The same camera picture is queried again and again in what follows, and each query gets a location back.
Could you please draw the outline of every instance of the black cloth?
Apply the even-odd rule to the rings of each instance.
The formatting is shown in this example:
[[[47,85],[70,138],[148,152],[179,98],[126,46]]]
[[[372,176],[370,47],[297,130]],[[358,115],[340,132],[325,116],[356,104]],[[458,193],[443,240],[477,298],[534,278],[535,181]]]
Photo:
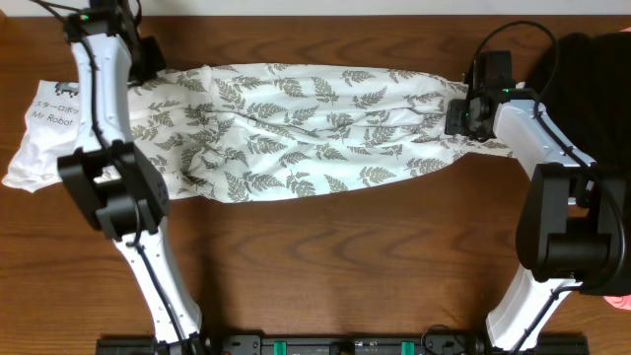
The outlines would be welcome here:
[[[559,40],[559,67],[543,103],[550,118],[600,166],[626,175],[625,225],[631,226],[631,33]],[[554,66],[550,48],[526,85],[540,92]]]

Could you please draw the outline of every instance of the red object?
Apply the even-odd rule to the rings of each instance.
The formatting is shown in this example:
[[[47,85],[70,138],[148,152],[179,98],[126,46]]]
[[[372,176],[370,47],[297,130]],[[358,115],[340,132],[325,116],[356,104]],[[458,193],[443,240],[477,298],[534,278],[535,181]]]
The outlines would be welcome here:
[[[631,311],[631,296],[605,297],[605,299],[617,309]]]

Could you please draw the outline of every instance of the white fabric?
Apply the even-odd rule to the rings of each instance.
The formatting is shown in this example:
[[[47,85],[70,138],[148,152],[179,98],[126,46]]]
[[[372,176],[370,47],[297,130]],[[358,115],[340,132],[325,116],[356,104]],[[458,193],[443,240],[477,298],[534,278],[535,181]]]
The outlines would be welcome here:
[[[34,191],[59,181],[55,160],[73,151],[79,100],[55,85],[40,83],[4,184]],[[413,178],[467,152],[510,155],[497,141],[444,134],[449,100],[465,90],[409,71],[246,64],[166,71],[128,98],[135,142],[171,198],[243,202]]]

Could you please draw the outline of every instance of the patterned cloth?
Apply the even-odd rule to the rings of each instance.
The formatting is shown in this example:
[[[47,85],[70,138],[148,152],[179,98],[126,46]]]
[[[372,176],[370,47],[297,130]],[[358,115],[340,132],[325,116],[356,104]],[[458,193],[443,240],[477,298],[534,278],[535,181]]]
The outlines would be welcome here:
[[[498,141],[444,134],[448,102],[465,92],[410,71],[246,64],[165,71],[130,90],[129,108],[171,198],[267,201],[419,177],[467,152],[509,156]]]

